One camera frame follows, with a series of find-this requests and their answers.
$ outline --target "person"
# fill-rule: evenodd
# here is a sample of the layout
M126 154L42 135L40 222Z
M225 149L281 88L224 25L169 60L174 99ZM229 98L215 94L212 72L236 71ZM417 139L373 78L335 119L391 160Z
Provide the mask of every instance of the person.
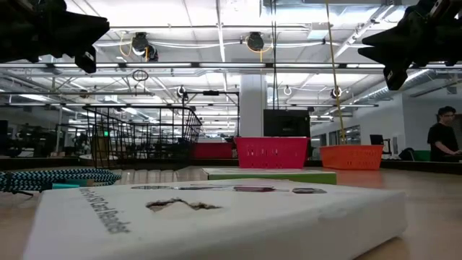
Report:
M459 155L456 135L451 127L456 110L446 106L438 110L438 123L428 131L427 143L431 146L430 159L433 162L444 162L445 156Z

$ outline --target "torn hole in box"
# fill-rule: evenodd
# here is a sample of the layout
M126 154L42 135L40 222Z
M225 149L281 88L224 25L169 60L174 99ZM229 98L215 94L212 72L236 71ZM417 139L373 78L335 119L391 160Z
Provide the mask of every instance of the torn hole in box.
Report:
M190 207L191 209L194 210L200 210L200 209L221 209L219 206L214 206L202 202L195 202L195 203L188 203L186 201L183 201L182 199L169 199L169 200L164 200L164 201L154 201L150 202L146 205L146 208L152 210L153 212L159 212L169 206L172 206L174 203L183 203L184 205Z

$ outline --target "wooden table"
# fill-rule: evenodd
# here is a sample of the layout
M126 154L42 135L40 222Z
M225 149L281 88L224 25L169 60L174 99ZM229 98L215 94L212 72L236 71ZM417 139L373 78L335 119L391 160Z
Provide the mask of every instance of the wooden table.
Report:
M409 226L400 238L359 257L359 260L459 260L462 255L462 176L403 170L335 170L339 185L404 190ZM202 181L200 168L178 172L125 170L117 184ZM0 259L20 259L40 194L0 194Z

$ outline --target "red basket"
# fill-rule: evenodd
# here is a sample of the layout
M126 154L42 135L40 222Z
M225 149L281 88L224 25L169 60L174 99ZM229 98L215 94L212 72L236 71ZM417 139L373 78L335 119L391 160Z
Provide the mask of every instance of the red basket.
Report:
M232 159L232 143L197 143L194 145L197 159Z
M383 145L334 145L321 147L323 167L339 170L378 170Z
M240 168L301 169L307 160L306 137L238 137Z

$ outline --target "hair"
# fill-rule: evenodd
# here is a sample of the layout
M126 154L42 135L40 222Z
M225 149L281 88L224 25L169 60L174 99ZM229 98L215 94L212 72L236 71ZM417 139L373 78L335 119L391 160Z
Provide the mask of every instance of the hair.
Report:
M442 116L442 115L444 115L446 113L449 113L449 112L456 113L456 109L453 108L453 107L450 107L450 106L445 106L444 108L438 109L438 115L439 116Z

